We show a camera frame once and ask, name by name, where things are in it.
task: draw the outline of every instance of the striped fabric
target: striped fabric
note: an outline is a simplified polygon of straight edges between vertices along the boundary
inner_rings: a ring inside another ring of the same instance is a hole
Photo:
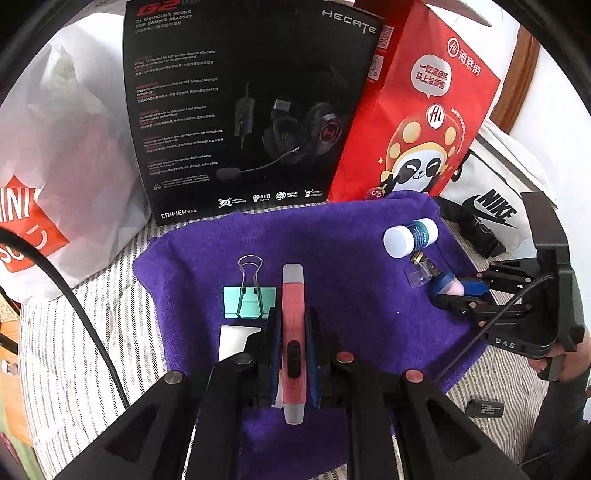
[[[150,222],[116,260],[74,291],[106,345],[131,402],[166,372],[154,303],[132,273],[148,241],[178,227]],[[488,263],[458,238],[479,270]],[[54,478],[124,411],[105,364],[64,297],[21,311],[21,383],[31,438],[46,478]],[[461,408],[470,398],[503,401],[501,419],[476,420],[519,461],[545,395],[525,359],[489,348],[449,392]],[[346,479],[344,466],[318,477]]]

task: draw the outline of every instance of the qr code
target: qr code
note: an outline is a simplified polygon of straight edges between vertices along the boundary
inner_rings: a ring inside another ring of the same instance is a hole
[[[392,38],[392,32],[394,32],[394,27],[390,27],[389,25],[384,25],[382,27],[382,33],[378,40],[379,48],[383,48],[384,50],[388,48],[388,45],[390,45],[390,38]]]

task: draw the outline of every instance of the white plastic bag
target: white plastic bag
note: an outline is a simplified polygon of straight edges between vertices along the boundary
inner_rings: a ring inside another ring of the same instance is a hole
[[[531,238],[520,194],[542,191],[555,202],[537,159],[490,120],[480,128],[456,175],[441,197],[479,217],[503,243],[507,253]]]
[[[48,256],[73,287],[109,265],[150,213],[126,118],[121,57],[109,56],[110,47],[78,25],[50,43],[0,107],[0,225]],[[107,85],[110,110],[77,79],[68,44],[80,56],[94,55],[99,68],[108,62],[95,81]],[[123,110],[114,111],[118,105]],[[37,266],[4,245],[0,285],[22,303],[60,295]]]

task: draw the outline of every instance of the wooden frame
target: wooden frame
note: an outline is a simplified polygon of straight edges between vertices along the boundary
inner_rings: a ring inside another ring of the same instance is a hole
[[[540,54],[539,42],[522,25],[507,71],[501,96],[491,113],[491,120],[506,134],[511,133],[530,89]]]

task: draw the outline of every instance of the headset microphone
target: headset microphone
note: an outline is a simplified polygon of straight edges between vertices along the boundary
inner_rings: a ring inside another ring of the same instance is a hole
[[[232,180],[236,180],[243,173],[249,173],[249,172],[252,172],[252,171],[259,171],[259,170],[263,170],[264,168],[268,168],[271,165],[274,165],[275,163],[283,160],[288,155],[297,152],[299,149],[300,149],[300,147],[295,147],[292,150],[289,150],[288,152],[285,152],[283,155],[280,155],[279,157],[277,157],[272,162],[270,162],[270,163],[268,163],[266,165],[263,165],[262,167],[249,168],[248,170],[240,170],[239,168],[235,168],[235,167],[219,168],[216,171],[216,178],[218,180],[220,180],[220,181],[232,181]]]

